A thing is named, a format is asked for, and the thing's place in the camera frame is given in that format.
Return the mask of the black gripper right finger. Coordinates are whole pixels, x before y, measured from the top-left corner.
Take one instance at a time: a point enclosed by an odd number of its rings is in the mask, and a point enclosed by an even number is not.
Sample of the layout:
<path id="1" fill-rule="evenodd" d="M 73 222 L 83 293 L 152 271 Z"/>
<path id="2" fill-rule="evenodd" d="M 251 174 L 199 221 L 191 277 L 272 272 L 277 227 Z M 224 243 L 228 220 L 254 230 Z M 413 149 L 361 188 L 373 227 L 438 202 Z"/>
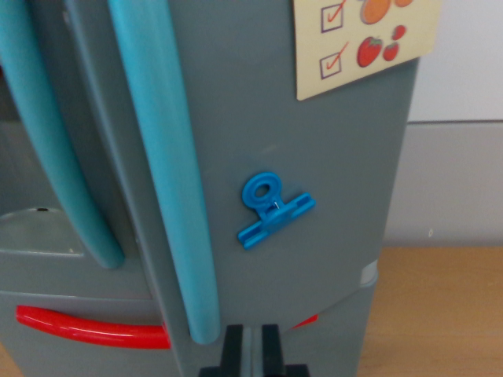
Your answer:
<path id="1" fill-rule="evenodd" d="M 264 324 L 253 332 L 253 375 L 285 375 L 281 337 L 277 324 Z"/>

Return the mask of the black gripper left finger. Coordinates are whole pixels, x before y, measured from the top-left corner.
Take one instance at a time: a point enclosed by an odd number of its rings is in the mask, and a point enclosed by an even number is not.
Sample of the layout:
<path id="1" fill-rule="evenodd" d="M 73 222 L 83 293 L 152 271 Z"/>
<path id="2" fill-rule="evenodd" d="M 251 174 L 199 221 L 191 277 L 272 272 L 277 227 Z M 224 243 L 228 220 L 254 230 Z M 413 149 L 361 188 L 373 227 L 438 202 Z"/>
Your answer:
<path id="1" fill-rule="evenodd" d="M 252 330 L 242 324 L 226 328 L 220 375 L 229 377 L 250 377 L 252 375 Z"/>

